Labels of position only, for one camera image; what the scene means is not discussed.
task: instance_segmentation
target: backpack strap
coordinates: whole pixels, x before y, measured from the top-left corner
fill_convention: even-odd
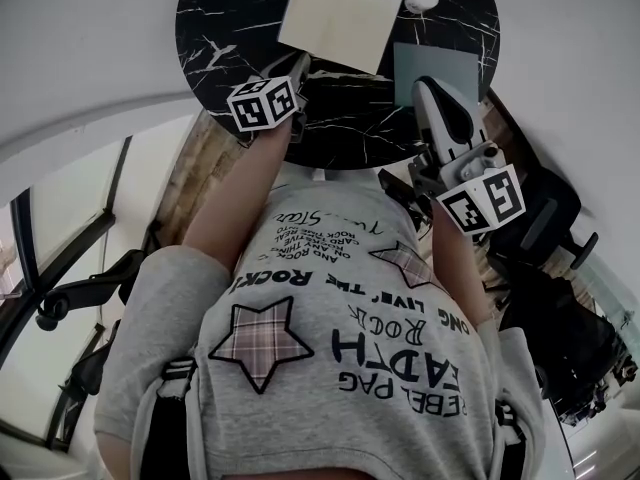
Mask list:
[[[513,408],[504,401],[496,400],[496,418],[505,435],[500,480],[522,478],[527,439],[518,426]]]
[[[196,360],[188,356],[165,365],[142,456],[140,480],[190,480],[185,396],[197,367]]]

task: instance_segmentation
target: window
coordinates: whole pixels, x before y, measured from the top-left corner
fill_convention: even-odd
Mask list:
[[[55,287],[104,271],[106,233],[115,222],[111,205],[128,145],[129,139],[110,144],[51,173],[0,210],[0,293],[12,295],[0,307],[4,433],[68,446],[55,439],[58,386],[95,338],[99,308],[70,311],[51,332],[38,325],[37,310]]]
[[[11,223],[11,209],[7,205],[0,209],[0,306],[20,281],[22,267]]]

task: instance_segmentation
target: office chair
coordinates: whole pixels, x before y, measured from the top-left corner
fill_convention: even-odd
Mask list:
[[[522,328],[543,394],[564,413],[611,370],[622,341],[608,321],[578,303],[566,279],[528,265],[509,268],[512,301],[500,329]]]
[[[120,300],[126,304],[144,258],[144,252],[133,249],[102,274],[54,288],[45,296],[42,307],[38,308],[38,327],[43,331],[53,331],[69,311],[101,306],[116,289],[119,289]]]
[[[593,233],[584,246],[571,236],[571,226],[582,207],[578,194],[562,178],[544,167],[529,173],[522,184],[526,212],[490,236],[487,261],[506,284],[487,288],[487,292],[509,291],[511,268],[514,265],[542,267],[558,247],[571,252],[577,269],[587,259],[598,242]],[[510,300],[496,301],[503,309]]]

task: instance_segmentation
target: round table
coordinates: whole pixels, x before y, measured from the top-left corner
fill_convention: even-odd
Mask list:
[[[176,43],[194,94],[222,126],[239,135],[226,99],[233,87],[294,51],[278,43],[288,0],[180,0]],[[480,99],[498,61],[494,0],[440,0],[422,16],[401,5],[376,75],[313,58],[302,95],[309,100],[301,143],[287,161],[328,169],[388,165],[424,149],[412,108],[396,107],[393,43],[419,43],[478,55]]]

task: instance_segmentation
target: plaid star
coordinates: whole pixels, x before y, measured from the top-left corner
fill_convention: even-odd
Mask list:
[[[440,281],[433,275],[429,265],[424,262],[418,253],[400,241],[396,241],[396,246],[393,249],[372,251],[369,254],[398,267],[409,288],[432,284],[445,291]]]
[[[313,356],[290,329],[293,297],[254,309],[235,304],[231,313],[231,331],[209,354],[209,359],[238,363],[259,395],[279,364]]]

